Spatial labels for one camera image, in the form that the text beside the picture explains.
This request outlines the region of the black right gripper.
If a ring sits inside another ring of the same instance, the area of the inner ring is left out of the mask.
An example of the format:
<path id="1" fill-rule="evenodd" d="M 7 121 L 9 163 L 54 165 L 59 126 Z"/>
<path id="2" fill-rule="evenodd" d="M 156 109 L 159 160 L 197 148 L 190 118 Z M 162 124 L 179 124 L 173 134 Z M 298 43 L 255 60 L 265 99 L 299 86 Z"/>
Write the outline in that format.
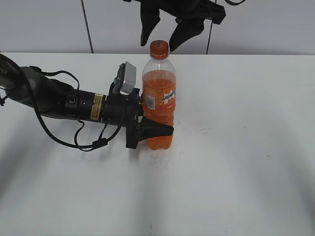
<path id="1" fill-rule="evenodd" d="M 159 9 L 179 19 L 207 19 L 217 25 L 226 17 L 224 7 L 211 0 L 138 0 L 137 2 L 152 8 L 140 7 L 142 24 L 140 46 L 147 44 L 150 34 L 160 22 Z M 170 37 L 170 51 L 175 51 L 203 31 L 203 21 L 181 21 Z"/>

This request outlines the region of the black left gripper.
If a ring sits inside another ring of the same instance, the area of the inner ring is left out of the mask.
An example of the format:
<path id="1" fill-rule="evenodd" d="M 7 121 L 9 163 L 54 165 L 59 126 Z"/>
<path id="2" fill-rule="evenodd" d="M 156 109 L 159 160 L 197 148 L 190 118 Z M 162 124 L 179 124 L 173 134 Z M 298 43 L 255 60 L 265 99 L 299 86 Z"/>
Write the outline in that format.
<path id="1" fill-rule="evenodd" d="M 140 89 L 134 88 L 130 94 L 109 93 L 105 100 L 102 122 L 117 126 L 114 133 L 107 138 L 111 141 L 120 129 L 126 129 L 126 148 L 136 148 L 139 141 L 155 137 L 172 136 L 174 127 L 155 122 L 143 115 Z"/>

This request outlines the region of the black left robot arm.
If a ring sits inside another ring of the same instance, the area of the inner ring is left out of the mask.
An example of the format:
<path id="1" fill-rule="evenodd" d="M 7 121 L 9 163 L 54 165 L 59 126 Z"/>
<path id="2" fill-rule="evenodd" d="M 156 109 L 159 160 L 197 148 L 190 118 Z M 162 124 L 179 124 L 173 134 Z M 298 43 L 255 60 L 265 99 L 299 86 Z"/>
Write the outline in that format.
<path id="1" fill-rule="evenodd" d="M 18 66 L 8 57 L 0 56 L 0 85 L 5 96 L 0 99 L 3 106 L 6 99 L 19 102 L 34 109 L 37 119 L 47 135 L 55 142 L 81 151 L 102 148 L 115 138 L 122 127 L 126 128 L 126 147 L 135 149 L 140 141 L 171 136 L 172 126 L 144 117 L 143 98 L 135 87 L 136 68 L 129 62 L 120 64 L 117 76 L 110 85 L 108 95 L 88 92 L 56 80 L 59 74 L 72 74 L 60 70 L 44 72 L 36 66 Z M 47 128 L 43 117 L 103 123 L 116 126 L 108 138 L 99 136 L 90 145 L 79 145 L 78 133 L 74 143 L 66 143 L 55 137 Z"/>

